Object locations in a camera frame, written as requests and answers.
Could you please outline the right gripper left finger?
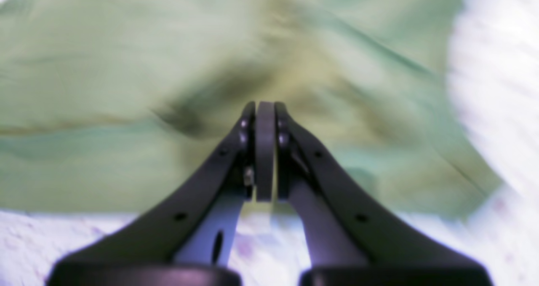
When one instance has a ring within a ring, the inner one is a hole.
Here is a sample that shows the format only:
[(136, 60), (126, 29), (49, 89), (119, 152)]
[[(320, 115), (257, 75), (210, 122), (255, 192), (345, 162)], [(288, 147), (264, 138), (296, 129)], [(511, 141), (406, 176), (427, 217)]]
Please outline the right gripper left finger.
[(227, 269), (250, 191), (256, 105), (173, 194), (132, 223), (58, 261), (48, 286), (240, 286)]

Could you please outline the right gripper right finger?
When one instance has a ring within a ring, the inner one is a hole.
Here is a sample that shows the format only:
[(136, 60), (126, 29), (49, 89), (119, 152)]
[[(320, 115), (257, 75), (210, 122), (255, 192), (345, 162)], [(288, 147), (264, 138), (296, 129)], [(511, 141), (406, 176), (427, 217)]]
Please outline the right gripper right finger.
[(491, 286), (485, 268), (393, 215), (275, 104), (277, 195), (298, 213), (311, 267), (300, 286)]

